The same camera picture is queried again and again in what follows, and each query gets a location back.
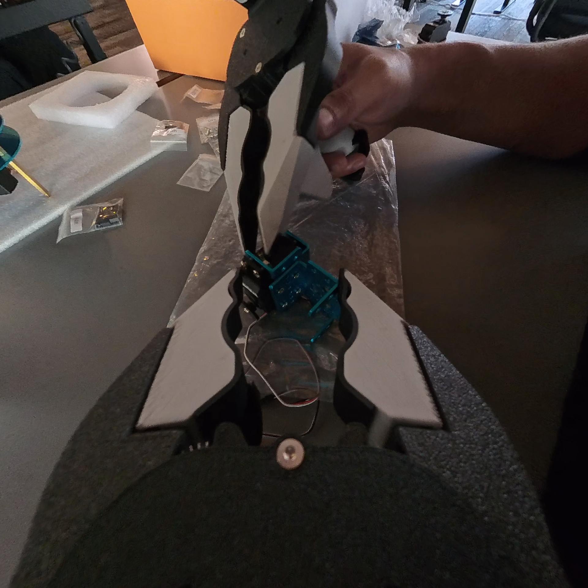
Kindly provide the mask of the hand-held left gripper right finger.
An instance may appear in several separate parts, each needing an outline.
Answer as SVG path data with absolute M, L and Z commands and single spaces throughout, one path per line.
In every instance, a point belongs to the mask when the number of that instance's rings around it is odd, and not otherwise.
M 366 428 L 367 445 L 394 446 L 399 427 L 441 430 L 406 322 L 346 269 L 337 297 L 343 346 L 337 357 L 337 414 Z

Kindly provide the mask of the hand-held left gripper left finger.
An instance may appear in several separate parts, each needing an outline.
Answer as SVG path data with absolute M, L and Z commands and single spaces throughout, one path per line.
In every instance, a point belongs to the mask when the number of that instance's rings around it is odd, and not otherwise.
M 233 269 L 176 320 L 137 430 L 184 425 L 239 384 L 240 298 Z

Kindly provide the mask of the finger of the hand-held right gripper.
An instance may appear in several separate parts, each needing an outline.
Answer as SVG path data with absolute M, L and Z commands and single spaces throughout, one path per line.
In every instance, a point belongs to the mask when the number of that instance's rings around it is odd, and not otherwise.
M 271 154 L 268 106 L 239 107 L 229 117 L 224 176 L 240 246 L 256 251 L 261 236 L 265 253 L 271 246 L 263 235 L 259 206 L 276 179 L 275 157 Z
M 277 236 L 289 226 L 314 153 L 312 145 L 298 134 L 296 127 L 304 73 L 304 62 L 287 71 L 268 101 L 270 141 L 258 202 L 265 254 L 270 254 Z

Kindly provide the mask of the black servo with blue bracket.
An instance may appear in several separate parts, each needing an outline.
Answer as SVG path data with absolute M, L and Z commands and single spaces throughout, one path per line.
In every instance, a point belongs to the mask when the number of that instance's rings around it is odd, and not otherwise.
M 292 232 L 279 234 L 268 254 L 263 249 L 246 250 L 240 265 L 243 294 L 251 309 L 285 313 L 302 299 L 309 303 L 307 317 L 314 330 L 309 343 L 339 319 L 338 279 L 311 260 L 309 245 Z

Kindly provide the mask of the person's right hand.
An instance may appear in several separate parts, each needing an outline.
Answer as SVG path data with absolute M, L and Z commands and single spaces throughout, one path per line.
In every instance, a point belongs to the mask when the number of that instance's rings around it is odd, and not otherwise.
M 409 56 L 397 49 L 345 43 L 333 90 L 319 108 L 318 135 L 327 140 L 347 128 L 363 132 L 370 145 L 396 128 L 426 128 L 416 124 L 416 92 L 411 88 Z

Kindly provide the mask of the small bag with black parts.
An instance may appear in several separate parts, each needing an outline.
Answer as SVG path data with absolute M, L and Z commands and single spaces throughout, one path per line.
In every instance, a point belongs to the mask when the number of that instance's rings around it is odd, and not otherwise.
M 182 121 L 162 120 L 151 135 L 151 146 L 164 151 L 187 152 L 189 124 Z

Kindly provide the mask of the orange cardboard box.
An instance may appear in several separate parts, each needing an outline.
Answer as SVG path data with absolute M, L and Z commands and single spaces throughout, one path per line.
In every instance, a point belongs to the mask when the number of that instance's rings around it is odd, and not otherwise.
M 127 1 L 159 70 L 226 80 L 234 40 L 247 20 L 236 1 Z

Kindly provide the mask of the crumpled clear plastic wrap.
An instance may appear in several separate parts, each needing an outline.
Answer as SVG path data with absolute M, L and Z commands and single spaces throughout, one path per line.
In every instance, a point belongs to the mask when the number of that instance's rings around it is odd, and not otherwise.
M 418 19 L 415 1 L 365 1 L 352 42 L 373 47 L 401 48 L 417 44 L 410 26 Z

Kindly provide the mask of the large clear plastic bag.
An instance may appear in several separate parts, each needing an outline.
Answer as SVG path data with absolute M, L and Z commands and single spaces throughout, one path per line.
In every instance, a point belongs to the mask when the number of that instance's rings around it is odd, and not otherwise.
M 302 196 L 290 229 L 310 247 L 311 260 L 338 276 L 354 274 L 397 314 L 404 315 L 398 196 L 392 143 L 371 147 L 359 183 L 336 182 L 330 199 Z M 229 198 L 223 196 L 195 263 L 172 312 L 172 325 L 242 257 Z M 332 409 L 337 356 L 343 337 L 334 321 L 315 343 L 307 317 L 310 305 L 300 300 L 289 312 L 240 307 L 242 330 L 236 338 L 243 371 L 255 386 L 263 409 L 263 428 L 270 437 L 285 432 L 318 434 L 319 422 Z

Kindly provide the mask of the small bag with blue parts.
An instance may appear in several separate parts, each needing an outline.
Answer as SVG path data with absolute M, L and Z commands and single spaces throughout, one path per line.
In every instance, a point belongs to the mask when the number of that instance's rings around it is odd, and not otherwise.
M 123 198 L 69 207 L 63 213 L 56 243 L 71 236 L 104 231 L 123 225 Z

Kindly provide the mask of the white foam sheet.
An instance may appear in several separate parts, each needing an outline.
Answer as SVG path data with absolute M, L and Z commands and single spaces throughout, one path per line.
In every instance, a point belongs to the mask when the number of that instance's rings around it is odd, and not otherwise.
M 76 74 L 1 101 L 1 114 L 22 139 L 16 163 L 41 184 L 49 197 L 19 180 L 10 195 L 1 196 L 1 251 L 60 217 L 112 182 L 168 150 L 151 143 L 160 119 L 170 117 L 163 88 L 143 107 L 163 107 L 155 118 L 134 111 L 114 129 L 89 128 L 38 119 L 30 103 L 67 84 Z

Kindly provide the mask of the dark chair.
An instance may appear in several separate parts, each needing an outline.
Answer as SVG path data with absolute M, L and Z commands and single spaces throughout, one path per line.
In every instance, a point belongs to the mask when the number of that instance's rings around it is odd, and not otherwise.
M 85 18 L 91 11 L 88 1 L 1 1 L 1 100 L 81 68 L 49 25 L 69 22 L 91 62 L 106 59 Z

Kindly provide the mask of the teal object with gold legs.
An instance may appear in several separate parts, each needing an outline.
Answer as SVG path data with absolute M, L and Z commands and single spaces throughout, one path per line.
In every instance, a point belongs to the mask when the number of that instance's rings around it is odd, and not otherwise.
M 7 126 L 1 116 L 1 195 L 9 195 L 16 189 L 18 179 L 13 175 L 13 172 L 16 172 L 38 192 L 49 198 L 47 190 L 16 163 L 15 158 L 19 154 L 21 146 L 22 141 L 19 133 Z

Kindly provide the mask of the black metal chair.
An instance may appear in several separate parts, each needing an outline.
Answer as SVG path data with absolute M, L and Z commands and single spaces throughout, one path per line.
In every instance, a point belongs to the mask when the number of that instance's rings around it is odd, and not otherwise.
M 587 1 L 534 1 L 526 21 L 531 42 L 587 34 Z

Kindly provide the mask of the white foam frame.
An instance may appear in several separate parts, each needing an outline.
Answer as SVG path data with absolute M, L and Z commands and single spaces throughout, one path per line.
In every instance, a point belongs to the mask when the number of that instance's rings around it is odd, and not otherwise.
M 103 102 L 81 105 L 99 91 L 115 91 Z M 114 129 L 158 90 L 151 77 L 84 71 L 30 104 L 38 119 L 91 128 Z

